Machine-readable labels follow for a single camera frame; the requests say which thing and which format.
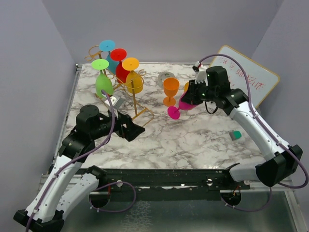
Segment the yellow wine glass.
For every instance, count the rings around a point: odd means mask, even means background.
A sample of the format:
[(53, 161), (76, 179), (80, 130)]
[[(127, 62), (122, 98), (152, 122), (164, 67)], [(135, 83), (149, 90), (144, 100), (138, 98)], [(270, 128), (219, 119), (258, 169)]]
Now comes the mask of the yellow wine glass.
[(129, 71), (125, 85), (130, 93), (138, 94), (143, 90), (142, 77), (135, 71), (139, 65), (139, 60), (134, 57), (126, 58), (122, 63), (122, 67)]
[(187, 82), (185, 85), (184, 85), (184, 92), (186, 92), (189, 88), (189, 82)]

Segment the orange wine glass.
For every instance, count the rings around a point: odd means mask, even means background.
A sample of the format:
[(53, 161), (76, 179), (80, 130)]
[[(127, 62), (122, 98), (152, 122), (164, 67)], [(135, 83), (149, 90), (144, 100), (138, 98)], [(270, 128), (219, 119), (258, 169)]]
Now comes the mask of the orange wine glass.
[(179, 81), (176, 78), (167, 78), (163, 82), (164, 93), (166, 97), (163, 100), (163, 104), (167, 107), (174, 106), (176, 100), (174, 96), (177, 94), (179, 89)]

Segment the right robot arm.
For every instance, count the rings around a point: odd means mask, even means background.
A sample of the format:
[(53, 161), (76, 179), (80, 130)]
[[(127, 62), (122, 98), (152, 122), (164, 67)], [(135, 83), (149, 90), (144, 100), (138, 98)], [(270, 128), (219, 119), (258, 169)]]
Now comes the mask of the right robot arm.
[(261, 151), (264, 161), (259, 164), (234, 164), (222, 176), (222, 184), (233, 189), (241, 181), (260, 181), (268, 187), (281, 184), (300, 166), (303, 150), (290, 145), (277, 135), (249, 102), (239, 88), (232, 89), (227, 71), (222, 66), (205, 70), (193, 66), (195, 80), (189, 82), (181, 102), (191, 106), (214, 102), (227, 116), (240, 124)]

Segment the pink wine glass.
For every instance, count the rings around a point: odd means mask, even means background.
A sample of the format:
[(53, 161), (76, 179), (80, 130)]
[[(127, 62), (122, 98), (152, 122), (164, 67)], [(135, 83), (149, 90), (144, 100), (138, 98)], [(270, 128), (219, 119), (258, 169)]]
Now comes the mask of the pink wine glass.
[(179, 119), (181, 113), (180, 111), (183, 110), (183, 111), (189, 111), (189, 110), (192, 110), (193, 108), (195, 108), (196, 106), (200, 105), (199, 104), (195, 104), (195, 105), (191, 105), (191, 104), (188, 104), (188, 103), (185, 103), (185, 102), (182, 102), (181, 99), (183, 98), (183, 96), (186, 94), (186, 92), (184, 92), (179, 101), (178, 101), (178, 108), (176, 108), (175, 106), (170, 106), (168, 107), (167, 109), (167, 113), (169, 115), (170, 118), (174, 119), (174, 120), (177, 120)]

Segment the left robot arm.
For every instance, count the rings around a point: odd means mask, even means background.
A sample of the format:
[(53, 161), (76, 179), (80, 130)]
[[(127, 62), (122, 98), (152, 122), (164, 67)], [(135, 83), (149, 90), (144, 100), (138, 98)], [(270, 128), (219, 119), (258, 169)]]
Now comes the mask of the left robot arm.
[(129, 115), (108, 111), (100, 113), (94, 105), (83, 106), (76, 117), (76, 125), (62, 141), (58, 157), (46, 182), (32, 203), (14, 215), (14, 220), (26, 231), (59, 232), (75, 206), (90, 192), (109, 190), (112, 185), (107, 172), (97, 166), (89, 167), (79, 182), (67, 186), (88, 155), (96, 151), (95, 140), (104, 137), (108, 143), (112, 133), (133, 141), (145, 128), (133, 122)]

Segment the gold wire glass rack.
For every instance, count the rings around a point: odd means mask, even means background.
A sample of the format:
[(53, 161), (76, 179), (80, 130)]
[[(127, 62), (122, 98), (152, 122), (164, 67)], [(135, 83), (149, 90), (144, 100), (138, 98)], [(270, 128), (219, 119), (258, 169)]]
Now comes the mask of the gold wire glass rack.
[[(88, 50), (88, 55), (85, 57), (85, 60), (92, 63), (92, 61), (94, 61), (96, 59), (99, 59), (99, 58), (106, 59), (107, 55), (108, 55), (107, 52), (100, 51), (99, 44), (98, 44), (98, 45), (92, 46)], [(143, 69), (139, 70), (139, 71), (136, 69), (135, 71), (142, 77), (142, 80), (143, 80), (143, 83), (144, 83), (144, 78), (143, 77), (145, 76), (146, 71), (143, 70)], [(150, 109), (148, 109), (146, 106), (141, 105), (137, 101), (137, 99), (136, 99), (136, 95), (137, 94), (130, 93), (128, 91), (125, 83), (118, 83), (116, 75), (110, 73), (108, 68), (105, 70), (105, 73), (106, 73), (107, 77), (112, 82), (112, 86), (113, 86), (113, 90), (114, 90), (113, 95), (115, 94), (115, 91), (119, 90), (119, 91), (122, 91), (123, 93), (125, 93), (128, 97), (130, 97), (132, 99), (132, 104), (133, 104), (133, 107), (134, 107), (134, 116), (133, 116), (133, 118), (137, 119), (142, 114), (146, 113), (147, 115), (150, 116), (150, 118), (144, 124), (147, 125), (150, 121), (152, 121), (153, 118), (154, 118), (153, 112)], [(103, 98), (98, 97), (96, 93), (95, 93), (95, 95), (96, 95), (97, 98), (99, 98), (101, 100), (103, 100), (105, 98), (105, 97), (103, 97)]]

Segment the yellow wine glass front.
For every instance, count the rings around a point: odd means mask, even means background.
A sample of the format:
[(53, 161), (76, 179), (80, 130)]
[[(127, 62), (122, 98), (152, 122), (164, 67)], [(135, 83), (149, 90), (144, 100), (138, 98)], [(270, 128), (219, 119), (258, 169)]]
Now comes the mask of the yellow wine glass front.
[(186, 92), (189, 88), (189, 82), (187, 82), (185, 85), (184, 85), (184, 92)]

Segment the green wine glass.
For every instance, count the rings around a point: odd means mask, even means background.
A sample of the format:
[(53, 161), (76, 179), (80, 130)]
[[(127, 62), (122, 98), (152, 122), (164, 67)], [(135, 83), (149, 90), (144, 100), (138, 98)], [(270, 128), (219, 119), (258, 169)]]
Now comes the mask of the green wine glass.
[(106, 59), (99, 58), (92, 61), (91, 66), (93, 69), (100, 71), (100, 74), (95, 82), (97, 96), (100, 98), (105, 97), (105, 94), (101, 92), (102, 90), (104, 90), (109, 96), (113, 95), (114, 90), (112, 82), (105, 73), (105, 70), (109, 66), (109, 62)]

